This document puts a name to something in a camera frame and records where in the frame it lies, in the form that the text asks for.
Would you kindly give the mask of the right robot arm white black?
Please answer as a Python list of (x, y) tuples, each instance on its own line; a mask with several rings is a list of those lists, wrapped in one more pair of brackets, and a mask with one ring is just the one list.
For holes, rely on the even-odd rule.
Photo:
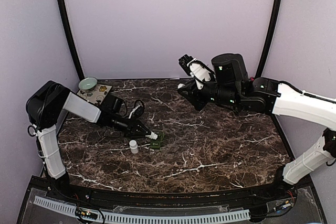
[(284, 115), (325, 126), (321, 137), (307, 151), (277, 170), (268, 188), (273, 200), (280, 199), (306, 175), (335, 159), (335, 100), (300, 90), (286, 81), (258, 77), (250, 79), (240, 54), (221, 54), (212, 68), (184, 55), (179, 65), (192, 79), (179, 84), (178, 93), (198, 111), (208, 103), (228, 107), (236, 113), (251, 111)]

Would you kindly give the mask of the white pill bottle cap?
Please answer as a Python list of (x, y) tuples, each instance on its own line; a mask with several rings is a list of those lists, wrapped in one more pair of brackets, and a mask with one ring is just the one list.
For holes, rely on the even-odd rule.
[(178, 89), (183, 88), (183, 87), (185, 87), (185, 84), (182, 84), (182, 83), (179, 83), (177, 86)]

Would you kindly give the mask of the green weekly pill organizer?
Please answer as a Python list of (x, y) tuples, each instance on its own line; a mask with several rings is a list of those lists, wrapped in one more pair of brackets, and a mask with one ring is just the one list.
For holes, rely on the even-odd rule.
[(151, 140), (150, 142), (150, 148), (153, 150), (160, 150), (163, 146), (165, 133), (163, 131), (160, 131), (157, 133), (157, 139)]

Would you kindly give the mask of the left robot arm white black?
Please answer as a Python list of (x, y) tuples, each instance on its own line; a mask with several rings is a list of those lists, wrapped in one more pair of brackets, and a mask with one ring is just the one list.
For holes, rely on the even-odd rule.
[(124, 100), (110, 92), (104, 94), (105, 97), (99, 104), (89, 102), (62, 84), (49, 80), (28, 99), (28, 133), (37, 139), (38, 154), (47, 176), (55, 180), (67, 176), (57, 136), (68, 114), (99, 126), (113, 128), (132, 140), (145, 137), (158, 139), (158, 135), (139, 120), (144, 109), (143, 103), (136, 101), (130, 115), (121, 115)]

